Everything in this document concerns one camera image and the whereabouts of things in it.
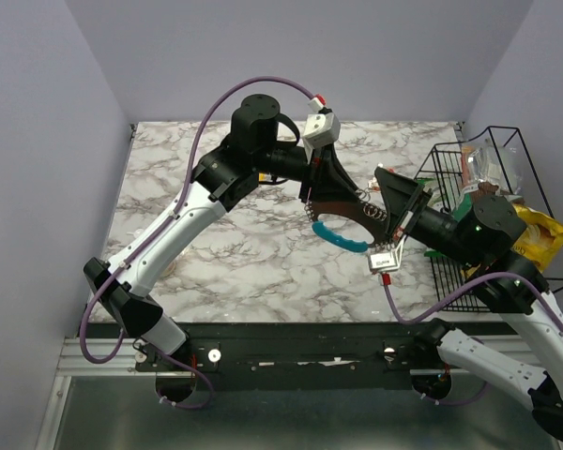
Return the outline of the grey curved keyring holder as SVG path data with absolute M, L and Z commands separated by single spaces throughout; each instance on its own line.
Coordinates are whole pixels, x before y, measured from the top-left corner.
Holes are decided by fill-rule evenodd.
M 373 238 L 370 243 L 364 241 L 369 248 L 384 245 L 389 240 L 385 238 L 386 211 L 360 198 L 357 202 L 306 202 L 305 211 L 312 224 L 317 220 L 324 222 L 322 215 L 338 216 L 356 223 Z

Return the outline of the blue key tag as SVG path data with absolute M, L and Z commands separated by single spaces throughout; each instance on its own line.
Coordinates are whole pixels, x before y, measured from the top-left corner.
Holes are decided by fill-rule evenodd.
M 369 248 L 368 244 L 364 241 L 355 241 L 347 239 L 340 234 L 337 234 L 330 230 L 324 222 L 315 221 L 312 224 L 312 231 L 321 239 L 327 241 L 335 247 L 353 252 L 353 253 L 364 253 Z

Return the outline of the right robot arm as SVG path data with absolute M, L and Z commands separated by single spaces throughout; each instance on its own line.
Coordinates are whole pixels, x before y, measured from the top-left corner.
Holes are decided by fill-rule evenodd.
M 431 195 L 417 181 L 383 168 L 374 176 L 387 212 L 386 237 L 412 238 L 473 269 L 446 303 L 473 293 L 539 361 L 537 366 L 517 361 L 432 317 L 397 352 L 398 363 L 465 369 L 517 399 L 545 432 L 563 442 L 563 313 L 540 270 L 512 248 L 526 228 L 513 204 L 489 194 L 455 219 L 429 207 Z

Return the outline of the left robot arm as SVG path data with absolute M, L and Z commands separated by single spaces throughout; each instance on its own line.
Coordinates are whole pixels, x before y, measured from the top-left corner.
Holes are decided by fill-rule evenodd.
M 305 127 L 298 129 L 277 99 L 245 97 L 221 143 L 190 162 L 179 196 L 126 248 L 85 264 L 89 304 L 101 304 L 122 335 L 152 345 L 166 368 L 188 363 L 188 336 L 150 293 L 175 257 L 260 186 L 260 174 L 298 182 L 299 199 L 316 215 L 362 220 L 358 188 L 335 153 L 340 121 L 320 96 L 309 106 Z

